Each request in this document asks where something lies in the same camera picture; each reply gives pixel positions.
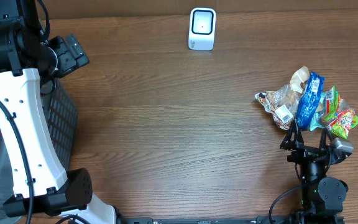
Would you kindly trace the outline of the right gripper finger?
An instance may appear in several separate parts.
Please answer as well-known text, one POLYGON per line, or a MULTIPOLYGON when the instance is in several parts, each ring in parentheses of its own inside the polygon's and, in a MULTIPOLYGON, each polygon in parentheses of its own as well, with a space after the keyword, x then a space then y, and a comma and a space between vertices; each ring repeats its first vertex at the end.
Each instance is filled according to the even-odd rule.
POLYGON ((319 149, 323 150, 328 147, 328 144, 333 140, 333 135, 331 134, 330 130, 325 127, 322 129, 321 138, 319 142, 319 149))
POLYGON ((303 136, 301 129, 298 127, 296 120, 294 119, 290 123, 290 127, 286 136, 284 137, 280 148, 281 149, 302 149, 304 146, 303 136))

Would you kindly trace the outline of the teal tissue wipes pack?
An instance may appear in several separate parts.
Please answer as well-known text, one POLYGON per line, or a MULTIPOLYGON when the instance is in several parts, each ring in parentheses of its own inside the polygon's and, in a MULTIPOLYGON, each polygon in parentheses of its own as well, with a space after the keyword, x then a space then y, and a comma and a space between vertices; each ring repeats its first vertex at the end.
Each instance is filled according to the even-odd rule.
POLYGON ((325 114, 324 112, 325 98, 326 98, 326 93, 322 93, 319 101, 319 105, 310 121, 309 131, 314 131, 317 128, 324 128, 321 118, 325 114))

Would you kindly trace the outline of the green Haribo candy bag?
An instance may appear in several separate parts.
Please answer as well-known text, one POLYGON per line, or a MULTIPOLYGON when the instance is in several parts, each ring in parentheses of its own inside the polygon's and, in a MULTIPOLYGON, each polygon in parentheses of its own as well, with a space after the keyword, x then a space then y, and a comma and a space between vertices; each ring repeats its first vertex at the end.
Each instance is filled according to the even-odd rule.
POLYGON ((336 85, 326 92, 323 103, 323 126, 333 135, 347 139, 349 131, 358 125, 356 111, 339 94, 336 85))

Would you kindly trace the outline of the blue snack wrapper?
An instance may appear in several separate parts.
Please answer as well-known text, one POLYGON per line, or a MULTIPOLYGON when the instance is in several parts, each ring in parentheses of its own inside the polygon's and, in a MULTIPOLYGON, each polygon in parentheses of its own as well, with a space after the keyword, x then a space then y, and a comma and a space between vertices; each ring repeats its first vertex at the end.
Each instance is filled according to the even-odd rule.
POLYGON ((325 78, 311 72, 298 104, 296 121, 300 129, 308 129, 323 93, 325 78))

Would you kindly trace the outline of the beige brown snack bag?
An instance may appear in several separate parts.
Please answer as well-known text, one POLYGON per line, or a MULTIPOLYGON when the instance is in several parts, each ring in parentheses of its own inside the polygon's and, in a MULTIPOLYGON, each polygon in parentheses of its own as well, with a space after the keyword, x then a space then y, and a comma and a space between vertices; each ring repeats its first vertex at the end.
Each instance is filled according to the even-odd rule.
POLYGON ((290 123, 296 118, 298 104, 309 78, 310 72, 303 66, 292 75, 289 83, 279 90, 255 94, 255 99, 266 112, 272 114, 280 129, 288 130, 290 123))

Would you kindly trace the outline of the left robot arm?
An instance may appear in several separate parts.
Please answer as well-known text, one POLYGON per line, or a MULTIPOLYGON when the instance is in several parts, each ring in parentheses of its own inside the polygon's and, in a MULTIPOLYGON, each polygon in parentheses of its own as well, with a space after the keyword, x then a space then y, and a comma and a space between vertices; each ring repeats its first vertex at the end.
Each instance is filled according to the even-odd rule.
POLYGON ((11 163, 10 217, 44 213, 61 221, 117 223, 113 206, 92 189, 90 173, 66 171, 58 160, 42 109, 41 87, 89 63, 74 35, 50 38, 42 1, 0 1, 0 130, 11 163))

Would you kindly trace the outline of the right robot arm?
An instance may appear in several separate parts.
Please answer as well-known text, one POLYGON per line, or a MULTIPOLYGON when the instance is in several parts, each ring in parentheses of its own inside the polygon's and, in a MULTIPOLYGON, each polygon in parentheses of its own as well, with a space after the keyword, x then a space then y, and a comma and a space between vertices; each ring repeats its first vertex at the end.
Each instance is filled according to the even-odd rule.
POLYGON ((282 193, 269 208, 270 223, 344 223, 338 213, 343 211, 343 203, 349 190, 343 180, 327 176, 332 165, 339 164, 352 155, 354 147, 350 141, 334 138, 328 128, 324 128, 318 147, 304 144, 301 128, 295 120, 290 123, 287 135, 280 149, 291 152, 287 161, 295 164, 295 172, 300 186, 282 193), (291 212, 282 220, 272 216, 275 204, 283 197, 301 191, 302 209, 291 212))

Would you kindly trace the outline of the white barcode scanner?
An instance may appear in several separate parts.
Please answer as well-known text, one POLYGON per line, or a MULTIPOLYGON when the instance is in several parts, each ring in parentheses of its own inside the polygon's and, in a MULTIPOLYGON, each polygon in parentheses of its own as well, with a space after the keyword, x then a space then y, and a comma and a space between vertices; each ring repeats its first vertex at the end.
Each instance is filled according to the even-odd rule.
POLYGON ((211 51, 214 47, 216 11, 196 7, 190 12, 188 47, 190 50, 211 51))

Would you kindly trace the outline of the grey plastic mesh basket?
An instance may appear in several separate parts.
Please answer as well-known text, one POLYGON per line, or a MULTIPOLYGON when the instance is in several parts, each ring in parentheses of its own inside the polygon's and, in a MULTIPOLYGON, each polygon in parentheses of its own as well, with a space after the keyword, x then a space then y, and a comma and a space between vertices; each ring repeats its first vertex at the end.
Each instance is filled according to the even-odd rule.
MULTIPOLYGON (((58 80, 56 89, 41 96, 41 100, 53 147, 62 166, 69 170, 77 124, 75 102, 58 80)), ((18 217, 7 217, 2 209, 3 203, 13 195, 12 188, 11 163, 0 132, 0 223, 15 223, 19 220, 18 217)))

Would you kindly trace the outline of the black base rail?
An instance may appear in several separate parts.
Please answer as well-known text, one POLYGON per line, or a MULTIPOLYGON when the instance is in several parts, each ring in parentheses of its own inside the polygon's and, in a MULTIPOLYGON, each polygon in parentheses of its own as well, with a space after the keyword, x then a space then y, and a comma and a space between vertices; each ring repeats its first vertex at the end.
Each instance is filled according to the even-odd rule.
MULTIPOLYGON (((272 217, 273 223, 278 224, 290 224, 290 223, 301 223, 295 221, 294 218, 285 217, 285 216, 275 216, 272 217)), ((270 224, 268 216, 258 216, 256 218, 246 218, 246 219, 237 219, 237 218, 199 218, 199 219, 152 219, 149 217, 141 218, 126 218, 122 215, 119 215, 116 218, 116 223, 118 224, 270 224)), ((305 223, 334 223, 334 220, 330 221, 311 221, 305 223)))

